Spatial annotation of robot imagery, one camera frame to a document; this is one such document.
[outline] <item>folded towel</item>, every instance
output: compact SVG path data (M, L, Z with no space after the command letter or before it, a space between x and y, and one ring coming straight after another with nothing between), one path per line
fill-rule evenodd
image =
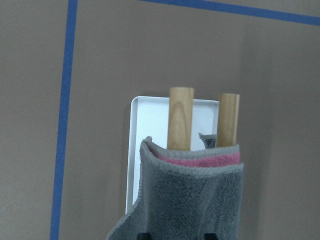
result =
M163 159L200 162L233 156L231 165L190 167ZM242 196L243 164L239 146L201 151L160 148L151 137L140 147L138 197L107 240L136 240L150 233L153 240L203 240L216 233L219 240L236 240Z

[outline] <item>brown wall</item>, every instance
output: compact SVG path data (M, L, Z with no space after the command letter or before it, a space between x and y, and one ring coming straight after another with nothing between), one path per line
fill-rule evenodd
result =
M49 239L67 2L0 3L0 239ZM238 4L320 9L298 0ZM239 239L318 239L319 39L319 26L79 1L60 239L103 240L124 214L130 102L168 97L172 86L194 87L196 99L241 95Z

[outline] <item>gray towel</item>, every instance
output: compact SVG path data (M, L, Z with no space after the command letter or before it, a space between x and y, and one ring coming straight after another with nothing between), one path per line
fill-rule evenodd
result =
M201 132L199 132L199 137L202 140L205 149L213 149L216 147L216 134L203 135Z
M136 240L138 233L148 232L152 240L203 240L205 233L216 233L219 240L236 240L243 164L189 167L155 155L192 162L237 153L238 145L200 151L166 150L147 137L140 147L137 200L106 239Z

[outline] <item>dark gray cloth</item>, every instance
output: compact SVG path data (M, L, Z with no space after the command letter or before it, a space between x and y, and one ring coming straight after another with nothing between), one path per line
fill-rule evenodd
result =
M199 137L202 140L205 149L213 149L216 147L216 134L203 135L199 132Z
M243 164L180 166L156 158L153 151L159 149L151 137L142 141L137 200L106 239L136 240L138 233L148 232L153 240L203 240L205 233L216 233L219 240L236 240ZM239 146L162 151L176 158L196 159L234 153Z

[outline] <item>black object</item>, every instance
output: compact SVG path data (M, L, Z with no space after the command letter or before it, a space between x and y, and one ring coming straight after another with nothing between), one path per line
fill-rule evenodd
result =
M148 232L140 232L136 236L136 240L152 240L150 233Z
M205 233L204 240L218 240L218 238L215 233Z

